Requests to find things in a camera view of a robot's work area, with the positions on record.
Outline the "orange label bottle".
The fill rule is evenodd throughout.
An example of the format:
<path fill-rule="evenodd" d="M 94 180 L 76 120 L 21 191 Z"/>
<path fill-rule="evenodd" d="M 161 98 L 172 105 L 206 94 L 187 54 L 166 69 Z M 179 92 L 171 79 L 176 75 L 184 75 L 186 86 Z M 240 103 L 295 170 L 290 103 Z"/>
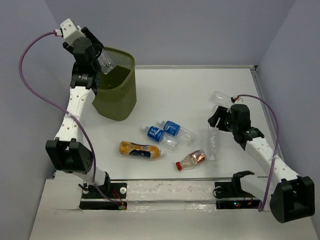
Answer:
<path fill-rule="evenodd" d="M 142 157 L 157 159 L 164 156 L 164 151 L 155 145 L 143 145 L 129 141 L 122 141 L 119 145 L 119 152 L 124 156 Z"/>

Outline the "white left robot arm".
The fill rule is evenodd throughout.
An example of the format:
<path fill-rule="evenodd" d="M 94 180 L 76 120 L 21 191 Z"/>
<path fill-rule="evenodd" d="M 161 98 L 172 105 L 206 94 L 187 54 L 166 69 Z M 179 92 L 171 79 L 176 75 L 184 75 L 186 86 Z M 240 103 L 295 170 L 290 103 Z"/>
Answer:
<path fill-rule="evenodd" d="M 104 198 L 111 191 L 109 174 L 97 167 L 93 148 L 84 145 L 88 137 L 84 131 L 84 116 L 100 86 L 101 65 L 98 58 L 104 46 L 86 27 L 79 29 L 68 23 L 61 31 L 63 47 L 73 55 L 75 62 L 67 113 L 55 138 L 46 142 L 45 149 L 57 171 L 78 176 L 93 186 L 97 196 Z"/>

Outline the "red cap crushed bottle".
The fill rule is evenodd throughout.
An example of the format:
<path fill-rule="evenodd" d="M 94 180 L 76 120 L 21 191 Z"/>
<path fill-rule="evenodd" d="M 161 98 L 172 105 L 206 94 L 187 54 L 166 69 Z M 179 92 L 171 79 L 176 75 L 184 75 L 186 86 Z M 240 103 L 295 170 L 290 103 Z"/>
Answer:
<path fill-rule="evenodd" d="M 206 159 L 207 157 L 203 152 L 203 150 L 199 149 L 188 154 L 183 160 L 177 161 L 175 163 L 175 166 L 178 171 L 182 171 L 184 169 L 191 169 L 198 166 L 199 164 L 204 162 Z"/>

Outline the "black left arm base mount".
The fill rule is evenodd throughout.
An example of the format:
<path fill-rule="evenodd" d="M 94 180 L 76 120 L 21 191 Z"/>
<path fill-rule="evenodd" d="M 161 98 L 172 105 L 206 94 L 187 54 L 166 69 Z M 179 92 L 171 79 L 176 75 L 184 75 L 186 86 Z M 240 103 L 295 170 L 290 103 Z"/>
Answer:
<path fill-rule="evenodd" d="M 81 210 L 114 210 L 127 209 L 128 183 L 125 181 L 107 180 L 105 185 L 95 187 L 86 182 L 79 183 L 81 198 L 79 208 Z"/>

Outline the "clear bottle no label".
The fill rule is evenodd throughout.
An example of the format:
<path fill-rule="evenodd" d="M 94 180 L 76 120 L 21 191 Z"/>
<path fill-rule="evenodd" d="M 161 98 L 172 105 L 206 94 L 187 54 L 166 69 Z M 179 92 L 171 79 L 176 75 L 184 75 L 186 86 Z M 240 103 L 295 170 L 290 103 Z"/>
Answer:
<path fill-rule="evenodd" d="M 211 100 L 219 105 L 223 106 L 225 108 L 229 108 L 232 106 L 234 103 L 232 102 L 232 99 L 230 96 L 220 92 L 220 91 L 214 91 L 213 94 L 211 95 Z"/>

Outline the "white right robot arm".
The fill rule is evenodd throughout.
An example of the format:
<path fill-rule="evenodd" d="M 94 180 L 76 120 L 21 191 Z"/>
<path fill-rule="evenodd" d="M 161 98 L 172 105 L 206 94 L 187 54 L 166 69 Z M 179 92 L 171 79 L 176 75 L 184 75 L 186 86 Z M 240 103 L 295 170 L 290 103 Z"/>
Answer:
<path fill-rule="evenodd" d="M 308 176 L 292 170 L 270 147 L 264 134 L 251 125 L 245 104 L 218 106 L 208 119 L 211 127 L 230 132 L 233 139 L 268 175 L 267 182 L 250 170 L 233 174 L 230 181 L 215 183 L 217 199 L 253 195 L 260 200 L 258 209 L 268 209 L 279 223 L 315 214 L 315 184 Z"/>

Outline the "clear tall bottle white cap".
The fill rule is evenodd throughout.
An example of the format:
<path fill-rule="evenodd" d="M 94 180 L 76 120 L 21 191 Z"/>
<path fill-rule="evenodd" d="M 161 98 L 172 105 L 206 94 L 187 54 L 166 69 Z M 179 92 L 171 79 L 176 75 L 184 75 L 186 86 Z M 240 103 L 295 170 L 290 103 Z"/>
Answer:
<path fill-rule="evenodd" d="M 207 153 L 208 159 L 210 161 L 216 161 L 217 159 L 217 144 L 218 144 L 218 134 L 214 127 L 208 126 L 207 131 Z"/>

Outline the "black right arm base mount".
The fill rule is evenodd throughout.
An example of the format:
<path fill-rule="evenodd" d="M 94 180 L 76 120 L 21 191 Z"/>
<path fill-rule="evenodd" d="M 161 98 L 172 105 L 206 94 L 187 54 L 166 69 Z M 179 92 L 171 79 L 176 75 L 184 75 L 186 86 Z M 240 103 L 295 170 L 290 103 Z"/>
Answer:
<path fill-rule="evenodd" d="M 240 171 L 233 174 L 229 181 L 216 181 L 212 195 L 216 198 L 217 210 L 257 209 L 259 199 L 243 191 L 241 180 L 254 176 L 252 171 Z"/>

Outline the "blue label bottle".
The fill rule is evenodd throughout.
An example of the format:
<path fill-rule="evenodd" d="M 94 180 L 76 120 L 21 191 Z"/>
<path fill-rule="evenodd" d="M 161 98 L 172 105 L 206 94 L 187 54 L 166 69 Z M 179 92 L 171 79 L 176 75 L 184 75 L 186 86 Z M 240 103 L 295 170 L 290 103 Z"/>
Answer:
<path fill-rule="evenodd" d="M 142 132 L 154 142 L 161 144 L 165 148 L 174 151 L 178 147 L 178 142 L 168 135 L 164 130 L 156 126 L 144 126 Z"/>
<path fill-rule="evenodd" d="M 110 73 L 117 66 L 105 49 L 101 50 L 101 53 L 97 59 L 100 64 L 101 71 L 105 75 Z"/>
<path fill-rule="evenodd" d="M 179 139 L 186 145 L 192 144 L 195 140 L 196 135 L 193 132 L 173 121 L 160 120 L 157 123 L 167 134 Z"/>

